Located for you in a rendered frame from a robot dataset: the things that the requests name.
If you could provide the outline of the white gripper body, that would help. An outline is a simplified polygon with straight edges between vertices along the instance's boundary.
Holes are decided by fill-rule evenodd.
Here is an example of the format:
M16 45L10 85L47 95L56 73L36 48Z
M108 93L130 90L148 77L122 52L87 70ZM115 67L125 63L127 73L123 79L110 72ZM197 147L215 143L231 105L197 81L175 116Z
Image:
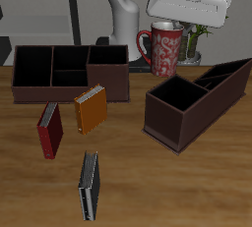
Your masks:
M149 16L212 28L223 26L231 0L149 0Z

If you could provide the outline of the red patterned mug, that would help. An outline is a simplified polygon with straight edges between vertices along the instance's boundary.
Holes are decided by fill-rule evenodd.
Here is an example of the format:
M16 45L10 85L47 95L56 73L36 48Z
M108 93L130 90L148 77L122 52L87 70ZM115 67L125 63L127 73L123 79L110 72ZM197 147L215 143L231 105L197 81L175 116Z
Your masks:
M151 73L157 77L172 77L176 73L179 48L182 39L184 26L172 22L174 29L163 28L164 22L151 23L151 31L142 30L137 35L137 47L151 66ZM140 37L146 34L151 41L151 57L148 58L140 46Z

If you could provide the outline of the dark brown desk caddy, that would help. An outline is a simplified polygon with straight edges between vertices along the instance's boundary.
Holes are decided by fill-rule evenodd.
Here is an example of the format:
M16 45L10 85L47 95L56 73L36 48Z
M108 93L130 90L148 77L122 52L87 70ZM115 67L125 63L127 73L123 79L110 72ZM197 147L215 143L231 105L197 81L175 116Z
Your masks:
M245 95L252 58L218 64L195 81L175 75L146 93L143 133L178 154Z
M72 103L95 85L108 102L127 102L125 45L21 45L15 49L12 92L16 103Z

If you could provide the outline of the green pot plant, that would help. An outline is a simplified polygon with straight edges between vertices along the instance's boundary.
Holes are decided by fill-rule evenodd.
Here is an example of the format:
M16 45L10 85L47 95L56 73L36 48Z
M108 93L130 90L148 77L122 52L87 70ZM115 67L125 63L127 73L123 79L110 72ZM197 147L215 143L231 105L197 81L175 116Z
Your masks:
M193 25L187 35L182 34L177 65L178 66L199 66L201 53L196 50L200 35L211 34L206 26Z

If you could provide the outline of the orange book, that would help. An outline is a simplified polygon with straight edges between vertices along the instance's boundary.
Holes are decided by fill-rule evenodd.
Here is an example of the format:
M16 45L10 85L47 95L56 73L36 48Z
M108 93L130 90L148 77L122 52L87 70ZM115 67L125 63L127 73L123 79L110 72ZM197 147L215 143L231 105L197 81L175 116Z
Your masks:
M78 132L86 135L107 118L106 90L100 84L74 99Z

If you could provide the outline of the grey shelf unit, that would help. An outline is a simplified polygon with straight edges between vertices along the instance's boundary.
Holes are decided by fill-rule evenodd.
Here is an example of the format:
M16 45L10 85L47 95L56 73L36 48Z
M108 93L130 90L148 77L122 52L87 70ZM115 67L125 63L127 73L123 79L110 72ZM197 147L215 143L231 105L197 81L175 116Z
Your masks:
M73 44L71 0L0 0L1 36L54 37L53 44Z

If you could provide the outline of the red book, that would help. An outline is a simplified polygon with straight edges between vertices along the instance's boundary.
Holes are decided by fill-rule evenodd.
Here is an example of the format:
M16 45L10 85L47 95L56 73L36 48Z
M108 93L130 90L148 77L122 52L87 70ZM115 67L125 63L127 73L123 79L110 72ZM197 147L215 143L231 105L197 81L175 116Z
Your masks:
M47 102L36 125L45 159L54 159L63 136L57 102Z

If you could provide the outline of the black book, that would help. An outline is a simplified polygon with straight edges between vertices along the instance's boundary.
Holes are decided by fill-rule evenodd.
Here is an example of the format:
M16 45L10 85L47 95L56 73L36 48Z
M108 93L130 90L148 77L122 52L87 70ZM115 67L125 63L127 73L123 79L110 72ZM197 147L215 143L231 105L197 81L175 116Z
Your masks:
M85 152L78 186L84 220L95 221L99 188L98 155Z

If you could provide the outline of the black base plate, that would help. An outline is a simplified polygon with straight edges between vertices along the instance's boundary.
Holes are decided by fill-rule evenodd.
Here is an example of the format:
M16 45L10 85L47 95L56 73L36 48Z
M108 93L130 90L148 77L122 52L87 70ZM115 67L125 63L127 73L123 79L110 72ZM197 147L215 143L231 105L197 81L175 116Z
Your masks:
M141 48L145 52L145 55L151 57L151 41L148 37L143 36L143 41L141 42ZM108 45L109 37L101 36L96 40L96 45ZM129 72L130 73L149 73L151 71L151 66L146 62L144 57L129 63Z

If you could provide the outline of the black upright post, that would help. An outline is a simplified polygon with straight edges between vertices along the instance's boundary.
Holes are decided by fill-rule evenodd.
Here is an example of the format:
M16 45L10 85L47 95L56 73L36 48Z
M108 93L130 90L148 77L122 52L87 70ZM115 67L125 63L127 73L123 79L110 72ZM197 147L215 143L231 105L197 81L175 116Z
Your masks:
M80 33L77 0L69 0L69 6L70 6L70 15L71 15L74 44L80 45L81 44L81 33Z

